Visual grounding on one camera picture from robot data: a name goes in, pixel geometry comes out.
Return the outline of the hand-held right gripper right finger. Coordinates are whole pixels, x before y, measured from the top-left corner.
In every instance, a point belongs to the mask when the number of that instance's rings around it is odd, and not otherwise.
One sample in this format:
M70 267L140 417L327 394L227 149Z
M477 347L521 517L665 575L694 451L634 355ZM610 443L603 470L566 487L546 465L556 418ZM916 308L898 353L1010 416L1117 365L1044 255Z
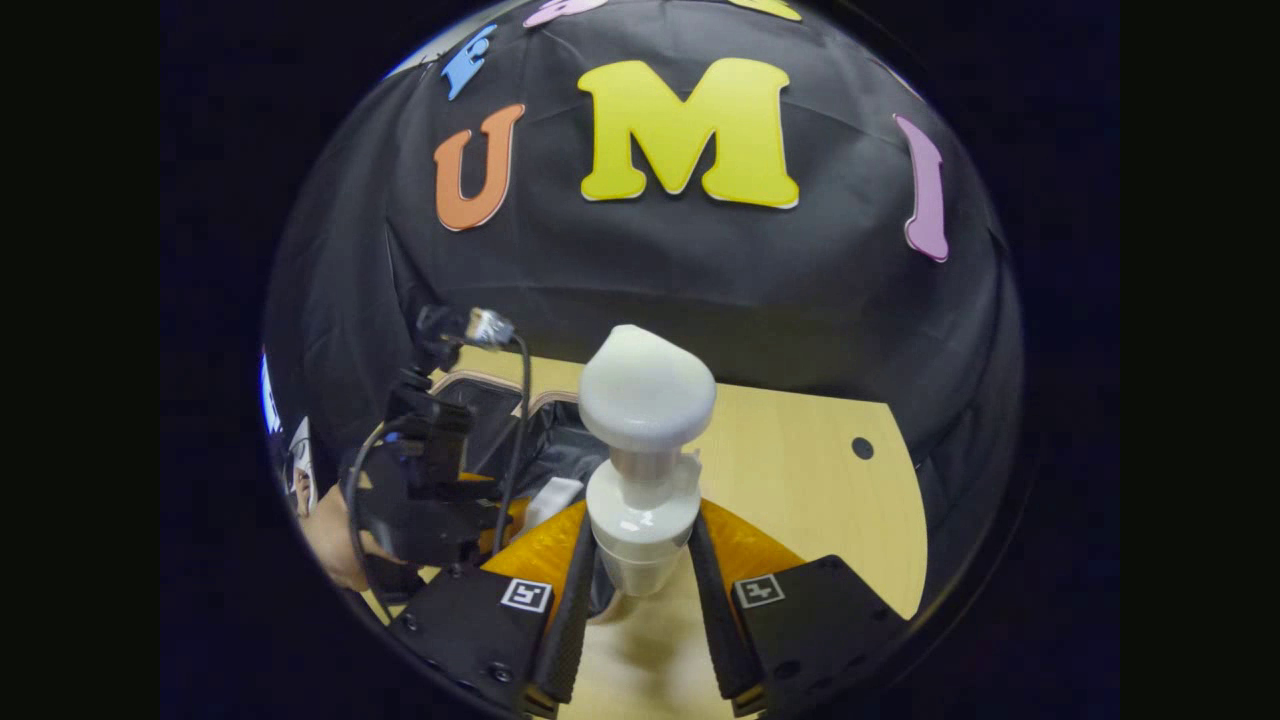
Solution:
M876 691L909 628L837 555L805 561L703 500L687 543L722 698L735 717L805 719Z

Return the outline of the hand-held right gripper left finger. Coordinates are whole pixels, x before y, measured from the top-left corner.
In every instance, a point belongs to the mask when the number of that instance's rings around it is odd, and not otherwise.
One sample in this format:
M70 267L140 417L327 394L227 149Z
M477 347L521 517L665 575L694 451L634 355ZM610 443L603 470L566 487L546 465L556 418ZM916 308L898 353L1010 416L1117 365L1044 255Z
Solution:
M573 696L595 556L586 503L572 503L480 568L442 569L387 630L474 711L554 719Z

